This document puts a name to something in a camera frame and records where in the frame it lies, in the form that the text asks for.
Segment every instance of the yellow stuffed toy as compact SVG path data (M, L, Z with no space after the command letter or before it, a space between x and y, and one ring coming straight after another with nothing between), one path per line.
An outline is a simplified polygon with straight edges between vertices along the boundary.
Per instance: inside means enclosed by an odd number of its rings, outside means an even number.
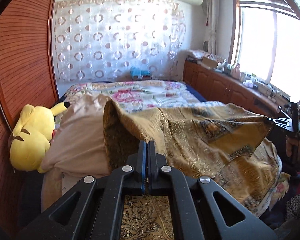
M59 103L51 109L43 106L25 105L20 118L9 137L10 162L20 171L40 173L41 161L50 148L54 130L54 116L65 111L70 103Z

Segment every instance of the plush toy ear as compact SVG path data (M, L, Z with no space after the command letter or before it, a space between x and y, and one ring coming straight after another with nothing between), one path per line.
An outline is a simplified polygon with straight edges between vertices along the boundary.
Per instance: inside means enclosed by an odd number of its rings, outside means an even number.
M21 132L21 129L28 122L28 120L33 112L34 112L34 106L25 105L22 108L19 120L12 131L13 136L16 136L18 133Z
M58 103L56 104L54 107L52 107L50 110L53 114L53 116L56 116L60 113L62 113L63 111L66 111L67 108L69 107L69 104L70 103L64 103L64 102L61 102L61 103Z

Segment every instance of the pillow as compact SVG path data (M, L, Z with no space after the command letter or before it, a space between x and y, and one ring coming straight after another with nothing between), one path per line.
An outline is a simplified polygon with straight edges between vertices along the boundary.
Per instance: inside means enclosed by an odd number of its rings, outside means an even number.
M42 160L42 169L56 167L76 177L110 174L103 135L103 109L109 99L85 94L71 103Z

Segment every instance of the cabinet door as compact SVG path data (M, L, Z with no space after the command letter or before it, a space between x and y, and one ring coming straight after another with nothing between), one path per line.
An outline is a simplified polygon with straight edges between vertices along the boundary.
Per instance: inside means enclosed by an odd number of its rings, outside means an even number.
M220 101L226 104L227 90L229 82L216 74L211 75L210 93L207 96L208 101Z
M231 85L227 96L227 102L249 109L252 95L245 90L246 89L243 87Z
M183 70L183 81L188 85L191 85L192 78L194 76L194 71L196 69L196 64L186 61Z
M210 90L210 81L211 81L211 75L210 71L197 71L195 73L197 76L196 83L194 86L194 89L197 90L205 99L209 100L209 94L211 92Z

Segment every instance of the curtain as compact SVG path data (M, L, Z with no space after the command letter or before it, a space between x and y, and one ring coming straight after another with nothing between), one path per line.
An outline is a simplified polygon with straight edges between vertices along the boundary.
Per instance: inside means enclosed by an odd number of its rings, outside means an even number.
M207 15L208 15L208 31L209 31L209 48L208 52L217 53L216 47L216 32L219 17L219 0L207 0Z
M175 1L66 0L56 2L54 12L58 83L125 81L132 66L158 79L182 77L178 54L186 20Z

